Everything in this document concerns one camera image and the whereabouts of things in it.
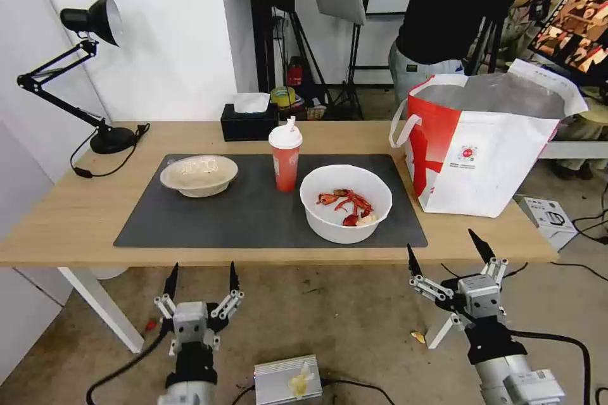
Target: lamp shade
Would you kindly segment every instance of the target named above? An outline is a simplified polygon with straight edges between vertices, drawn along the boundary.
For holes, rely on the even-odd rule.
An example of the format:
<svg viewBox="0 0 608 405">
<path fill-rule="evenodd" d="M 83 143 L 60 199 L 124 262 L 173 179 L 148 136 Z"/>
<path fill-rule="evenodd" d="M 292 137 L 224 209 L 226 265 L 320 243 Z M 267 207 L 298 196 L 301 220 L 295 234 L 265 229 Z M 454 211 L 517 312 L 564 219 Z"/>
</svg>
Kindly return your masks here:
<svg viewBox="0 0 608 405">
<path fill-rule="evenodd" d="M 65 8 L 59 16 L 68 30 L 95 33 L 114 46 L 122 43 L 122 20 L 114 0 L 97 0 L 89 9 Z"/>
</svg>

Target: desk lamp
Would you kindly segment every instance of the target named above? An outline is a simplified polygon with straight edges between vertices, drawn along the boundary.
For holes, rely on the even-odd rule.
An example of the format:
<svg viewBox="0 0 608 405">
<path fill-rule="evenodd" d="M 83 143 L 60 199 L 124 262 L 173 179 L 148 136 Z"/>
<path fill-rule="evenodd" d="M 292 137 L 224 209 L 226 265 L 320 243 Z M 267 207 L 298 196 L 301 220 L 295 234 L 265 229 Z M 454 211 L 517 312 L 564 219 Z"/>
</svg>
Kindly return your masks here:
<svg viewBox="0 0 608 405">
<path fill-rule="evenodd" d="M 114 46 L 120 45 L 122 41 L 122 21 L 116 3 L 114 0 L 97 0 L 89 9 L 65 8 L 60 13 L 60 19 L 65 28 L 76 32 L 78 37 L 83 38 L 83 40 L 69 51 L 34 71 L 17 77 L 17 84 L 22 89 L 44 98 L 58 108 L 95 127 L 96 134 L 91 138 L 91 149 L 95 153 L 112 154 L 134 146 L 139 137 L 128 128 L 113 128 L 106 124 L 103 117 L 76 108 L 42 88 L 47 82 L 97 55 L 97 45 L 99 43 L 91 38 L 91 32 L 107 43 Z M 78 51 L 85 52 L 85 56 L 63 68 L 49 68 Z"/>
</svg>

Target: monitor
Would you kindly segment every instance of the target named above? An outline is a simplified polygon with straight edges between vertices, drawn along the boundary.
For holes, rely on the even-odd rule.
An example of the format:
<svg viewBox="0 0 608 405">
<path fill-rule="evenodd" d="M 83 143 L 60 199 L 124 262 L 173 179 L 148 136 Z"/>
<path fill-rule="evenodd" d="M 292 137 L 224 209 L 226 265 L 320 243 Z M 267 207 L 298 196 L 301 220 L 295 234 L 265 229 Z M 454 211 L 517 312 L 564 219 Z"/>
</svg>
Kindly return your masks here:
<svg viewBox="0 0 608 405">
<path fill-rule="evenodd" d="M 608 86 L 608 0 L 562 0 L 528 49 L 580 83 Z"/>
</svg>

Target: white bowl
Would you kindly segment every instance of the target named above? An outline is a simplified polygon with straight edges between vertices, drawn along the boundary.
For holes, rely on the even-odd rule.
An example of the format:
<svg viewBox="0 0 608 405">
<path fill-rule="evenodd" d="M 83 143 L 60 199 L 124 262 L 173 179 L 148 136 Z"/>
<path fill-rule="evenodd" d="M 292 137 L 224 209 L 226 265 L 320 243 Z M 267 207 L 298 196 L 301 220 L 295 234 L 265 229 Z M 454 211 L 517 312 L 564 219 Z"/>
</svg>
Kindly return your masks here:
<svg viewBox="0 0 608 405">
<path fill-rule="evenodd" d="M 223 192 L 236 177 L 239 167 L 219 155 L 198 155 L 171 163 L 160 173 L 160 182 L 188 197 L 212 196 Z"/>
<path fill-rule="evenodd" d="M 327 206 L 317 204 L 320 193 L 332 193 L 336 189 L 350 189 L 363 196 L 374 208 L 378 219 L 365 226 L 342 226 L 344 218 L 352 213 L 352 204 L 345 204 L 348 212 L 334 210 L 343 198 Z M 312 230 L 337 244 L 354 244 L 367 239 L 393 206 L 393 194 L 382 179 L 366 169 L 351 165 L 323 166 L 310 172 L 302 181 L 300 199 Z"/>
</svg>

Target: red cup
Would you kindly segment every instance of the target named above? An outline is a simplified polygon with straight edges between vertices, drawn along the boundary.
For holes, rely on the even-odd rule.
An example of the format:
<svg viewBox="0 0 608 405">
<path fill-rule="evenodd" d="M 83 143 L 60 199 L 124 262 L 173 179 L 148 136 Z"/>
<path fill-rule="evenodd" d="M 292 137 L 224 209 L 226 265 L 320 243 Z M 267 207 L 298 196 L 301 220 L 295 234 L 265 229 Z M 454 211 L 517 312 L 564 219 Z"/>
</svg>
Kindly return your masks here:
<svg viewBox="0 0 608 405">
<path fill-rule="evenodd" d="M 277 190 L 292 192 L 296 187 L 298 176 L 298 157 L 300 147 L 295 149 L 272 148 L 272 160 L 274 161 L 274 176 L 277 179 Z"/>
<path fill-rule="evenodd" d="M 290 117 L 287 124 L 273 129 L 268 137 L 272 146 L 277 190 L 282 192 L 292 192 L 296 187 L 302 134 L 295 122 L 296 118 Z"/>
</svg>

